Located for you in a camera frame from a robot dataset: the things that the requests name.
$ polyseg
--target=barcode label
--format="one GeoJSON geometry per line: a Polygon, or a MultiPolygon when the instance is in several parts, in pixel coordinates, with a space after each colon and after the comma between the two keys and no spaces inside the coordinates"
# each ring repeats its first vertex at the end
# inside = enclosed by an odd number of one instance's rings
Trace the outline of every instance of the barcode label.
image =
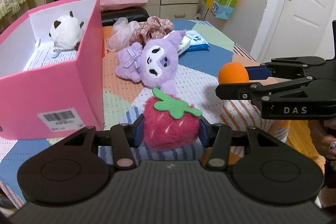
{"type": "Polygon", "coordinates": [[[71,112],[71,110],[45,114],[43,116],[46,118],[48,122],[73,119],[75,117],[73,113],[71,112]]]}
{"type": "Polygon", "coordinates": [[[53,132],[78,130],[85,126],[74,108],[39,113],[37,116],[53,132]]]}

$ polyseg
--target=red strawberry plush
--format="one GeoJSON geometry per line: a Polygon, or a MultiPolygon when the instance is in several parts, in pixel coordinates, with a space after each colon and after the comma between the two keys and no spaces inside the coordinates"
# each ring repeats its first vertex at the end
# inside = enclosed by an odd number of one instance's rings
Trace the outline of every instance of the red strawberry plush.
{"type": "Polygon", "coordinates": [[[202,112],[158,89],[153,89],[153,94],[143,112],[145,144],[151,150],[165,151],[193,143],[202,112]]]}

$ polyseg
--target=blue wipes package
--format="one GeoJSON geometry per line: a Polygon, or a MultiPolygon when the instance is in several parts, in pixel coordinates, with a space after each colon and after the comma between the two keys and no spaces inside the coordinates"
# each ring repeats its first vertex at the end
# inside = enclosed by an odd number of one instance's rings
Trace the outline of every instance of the blue wipes package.
{"type": "Polygon", "coordinates": [[[185,36],[190,39],[190,46],[185,52],[208,50],[210,48],[209,43],[195,30],[186,31],[185,36]]]}

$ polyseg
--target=kuromi plush toy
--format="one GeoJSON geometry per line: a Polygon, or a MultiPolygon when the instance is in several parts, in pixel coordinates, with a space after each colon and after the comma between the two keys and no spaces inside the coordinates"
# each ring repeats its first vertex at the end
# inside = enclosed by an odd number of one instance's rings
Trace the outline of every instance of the kuromi plush toy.
{"type": "Polygon", "coordinates": [[[122,49],[117,54],[119,65],[115,74],[135,83],[142,81],[146,87],[176,96],[177,48],[184,36],[185,31],[175,31],[166,38],[149,40],[143,49],[138,42],[122,49]]]}
{"type": "Polygon", "coordinates": [[[84,22],[78,22],[72,11],[69,15],[61,16],[55,20],[50,28],[49,36],[54,42],[53,58],[57,57],[60,51],[78,50],[83,32],[84,22]]]}

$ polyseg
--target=person's hand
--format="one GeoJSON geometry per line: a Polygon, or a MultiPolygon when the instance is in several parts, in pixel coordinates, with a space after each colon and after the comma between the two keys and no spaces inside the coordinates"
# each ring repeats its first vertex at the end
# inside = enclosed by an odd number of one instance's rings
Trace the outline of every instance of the person's hand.
{"type": "Polygon", "coordinates": [[[336,118],[324,122],[308,121],[308,126],[312,142],[317,152],[330,160],[335,160],[336,148],[331,149],[330,144],[335,142],[336,145],[336,137],[329,135],[327,128],[336,129],[336,118]]]}

